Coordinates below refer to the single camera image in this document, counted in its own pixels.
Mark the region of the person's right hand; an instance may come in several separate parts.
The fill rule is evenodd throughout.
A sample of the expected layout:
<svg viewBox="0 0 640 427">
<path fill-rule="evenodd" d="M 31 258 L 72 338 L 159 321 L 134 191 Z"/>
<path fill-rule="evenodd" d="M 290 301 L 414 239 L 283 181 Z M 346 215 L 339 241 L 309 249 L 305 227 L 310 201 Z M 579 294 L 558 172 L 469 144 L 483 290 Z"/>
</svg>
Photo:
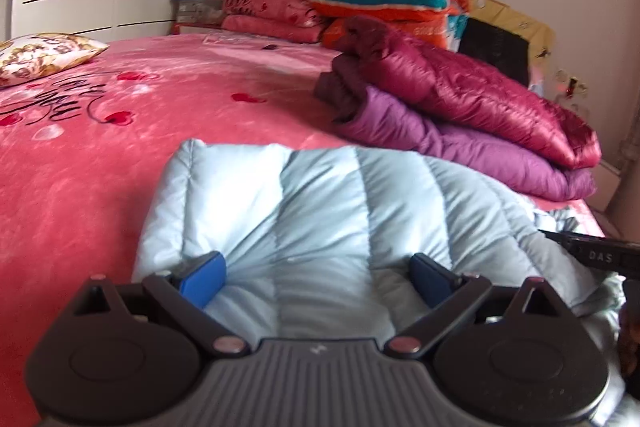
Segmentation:
<svg viewBox="0 0 640 427">
<path fill-rule="evenodd" d="M 639 366 L 639 282 L 624 280 L 625 303 L 618 312 L 620 332 L 617 337 L 617 352 L 620 371 L 630 376 Z"/>
</svg>

